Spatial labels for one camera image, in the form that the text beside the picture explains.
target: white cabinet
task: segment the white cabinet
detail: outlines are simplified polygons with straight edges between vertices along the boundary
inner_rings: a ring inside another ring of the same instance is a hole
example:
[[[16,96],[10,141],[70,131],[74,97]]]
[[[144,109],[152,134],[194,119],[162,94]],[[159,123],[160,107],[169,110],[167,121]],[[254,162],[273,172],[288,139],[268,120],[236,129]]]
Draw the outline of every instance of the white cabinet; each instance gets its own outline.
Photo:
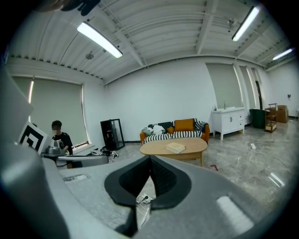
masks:
[[[222,109],[212,111],[213,115],[213,135],[220,132],[220,139],[223,140],[224,134],[242,130],[244,133],[244,107]]]

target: black t-shirt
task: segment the black t-shirt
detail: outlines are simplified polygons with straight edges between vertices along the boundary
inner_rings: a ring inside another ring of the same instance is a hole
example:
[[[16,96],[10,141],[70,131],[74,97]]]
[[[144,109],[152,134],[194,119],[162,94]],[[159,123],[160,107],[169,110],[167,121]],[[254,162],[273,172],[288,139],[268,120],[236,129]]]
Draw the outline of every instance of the black t-shirt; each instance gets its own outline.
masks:
[[[70,155],[73,155],[73,149],[71,148],[73,146],[73,144],[71,143],[71,138],[67,133],[62,132],[61,135],[55,135],[55,136],[53,136],[52,139],[53,140],[61,140],[62,143],[64,144],[64,147],[65,146],[69,147],[68,151],[70,152]]]

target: ceiling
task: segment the ceiling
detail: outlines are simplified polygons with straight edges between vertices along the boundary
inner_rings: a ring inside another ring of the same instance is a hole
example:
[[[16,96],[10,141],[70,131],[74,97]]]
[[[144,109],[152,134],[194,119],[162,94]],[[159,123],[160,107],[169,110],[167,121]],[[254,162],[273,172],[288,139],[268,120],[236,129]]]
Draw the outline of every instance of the ceiling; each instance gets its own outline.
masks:
[[[252,0],[102,0],[85,17],[77,10],[33,12],[12,39],[9,56],[61,65],[106,84],[155,63],[191,56],[228,56],[270,67],[273,56],[290,43],[265,10],[232,41],[252,5]],[[119,46],[123,56],[115,58],[79,33],[83,21]],[[87,60],[90,52],[94,58]]]

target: person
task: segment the person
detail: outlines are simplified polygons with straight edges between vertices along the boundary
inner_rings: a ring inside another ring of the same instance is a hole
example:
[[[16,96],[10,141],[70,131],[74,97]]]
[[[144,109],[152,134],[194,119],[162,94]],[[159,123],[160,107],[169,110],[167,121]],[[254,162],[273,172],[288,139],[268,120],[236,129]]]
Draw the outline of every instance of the person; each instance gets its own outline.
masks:
[[[53,136],[53,140],[61,140],[64,144],[64,150],[69,151],[70,155],[73,154],[73,149],[71,148],[73,144],[71,143],[70,136],[65,133],[61,132],[62,123],[59,120],[55,120],[52,122],[52,132],[55,134]]]

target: book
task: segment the book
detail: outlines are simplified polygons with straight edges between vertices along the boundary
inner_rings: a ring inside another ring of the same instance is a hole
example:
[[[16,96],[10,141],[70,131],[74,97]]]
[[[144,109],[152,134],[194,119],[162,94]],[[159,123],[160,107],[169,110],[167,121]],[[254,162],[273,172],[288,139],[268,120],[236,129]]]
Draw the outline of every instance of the book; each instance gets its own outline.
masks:
[[[166,149],[170,150],[176,154],[179,154],[180,152],[184,151],[186,149],[186,147],[185,147],[185,145],[172,142],[172,143],[166,145]]]

